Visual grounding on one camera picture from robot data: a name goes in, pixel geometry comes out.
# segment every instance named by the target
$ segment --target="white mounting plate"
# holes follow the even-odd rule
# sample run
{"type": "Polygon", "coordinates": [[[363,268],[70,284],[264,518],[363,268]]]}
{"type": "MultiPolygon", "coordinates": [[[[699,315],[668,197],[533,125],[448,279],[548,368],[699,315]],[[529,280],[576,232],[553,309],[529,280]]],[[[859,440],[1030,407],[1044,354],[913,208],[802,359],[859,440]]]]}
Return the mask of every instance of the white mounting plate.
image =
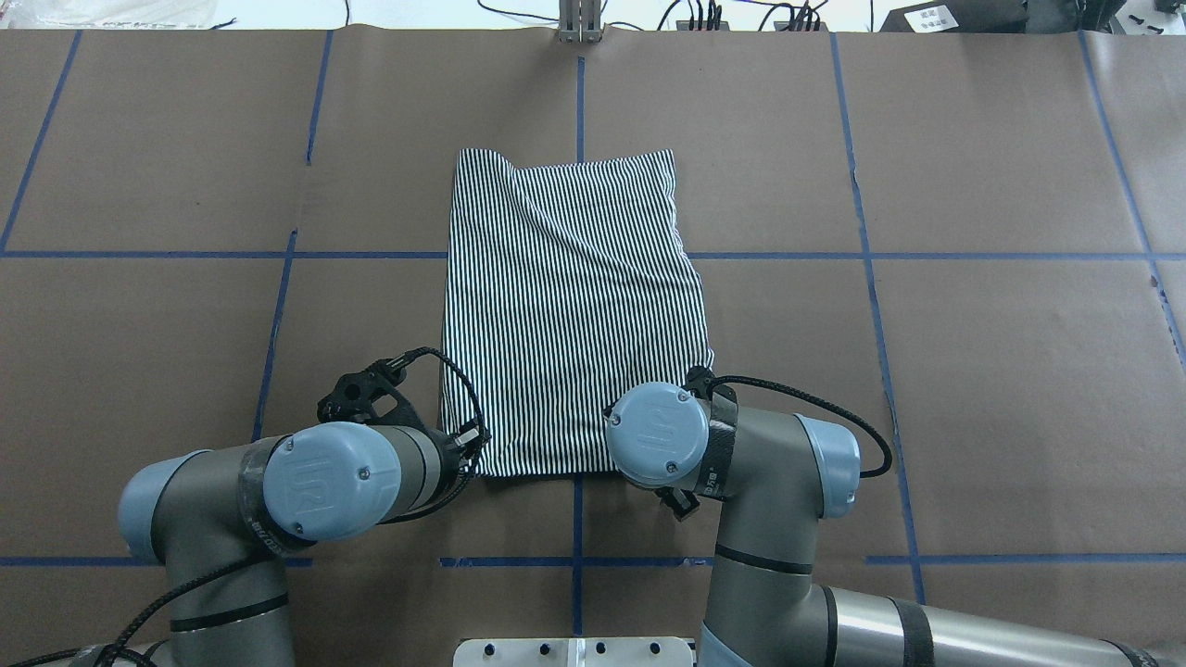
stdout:
{"type": "Polygon", "coordinates": [[[453,667],[693,667],[696,656],[688,641],[680,637],[466,640],[453,653],[453,667]]]}

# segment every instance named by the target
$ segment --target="plastic bag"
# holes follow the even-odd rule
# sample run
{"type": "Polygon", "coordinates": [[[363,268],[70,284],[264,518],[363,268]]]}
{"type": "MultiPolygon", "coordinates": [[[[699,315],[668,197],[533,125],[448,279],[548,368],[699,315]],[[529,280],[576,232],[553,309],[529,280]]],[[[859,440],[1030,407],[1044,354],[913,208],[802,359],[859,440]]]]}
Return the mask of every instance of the plastic bag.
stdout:
{"type": "Polygon", "coordinates": [[[208,28],[217,0],[11,0],[8,27],[208,28]]]}

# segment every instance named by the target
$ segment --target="white label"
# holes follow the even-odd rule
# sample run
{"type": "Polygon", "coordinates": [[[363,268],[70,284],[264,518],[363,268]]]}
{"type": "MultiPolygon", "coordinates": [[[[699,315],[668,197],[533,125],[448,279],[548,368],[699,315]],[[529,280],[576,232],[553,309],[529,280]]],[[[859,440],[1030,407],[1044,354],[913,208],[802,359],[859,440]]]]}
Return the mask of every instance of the white label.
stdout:
{"type": "Polygon", "coordinates": [[[910,23],[910,27],[914,28],[914,32],[939,32],[959,27],[946,5],[906,12],[906,20],[910,23]]]}

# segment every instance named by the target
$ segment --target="sticker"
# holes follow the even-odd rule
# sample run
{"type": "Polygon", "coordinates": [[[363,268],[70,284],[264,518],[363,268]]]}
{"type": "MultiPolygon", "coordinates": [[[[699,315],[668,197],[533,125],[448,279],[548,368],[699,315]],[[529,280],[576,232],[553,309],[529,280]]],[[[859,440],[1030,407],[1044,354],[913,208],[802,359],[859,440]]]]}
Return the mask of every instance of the sticker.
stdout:
{"type": "Polygon", "coordinates": [[[937,5],[917,12],[906,12],[906,20],[914,32],[939,32],[959,27],[946,5],[937,5]]]}

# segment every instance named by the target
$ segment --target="striped cloth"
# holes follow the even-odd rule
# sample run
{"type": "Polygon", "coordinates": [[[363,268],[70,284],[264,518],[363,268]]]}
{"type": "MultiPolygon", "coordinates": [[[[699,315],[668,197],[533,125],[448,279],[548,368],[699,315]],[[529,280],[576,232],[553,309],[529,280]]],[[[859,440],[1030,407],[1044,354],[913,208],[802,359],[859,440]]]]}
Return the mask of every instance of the striped cloth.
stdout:
{"type": "MultiPolygon", "coordinates": [[[[613,470],[602,408],[713,361],[671,153],[516,169],[463,151],[451,217],[442,349],[486,413],[479,472],[613,470]]],[[[455,430],[470,402],[452,377],[441,394],[455,430]]]]}

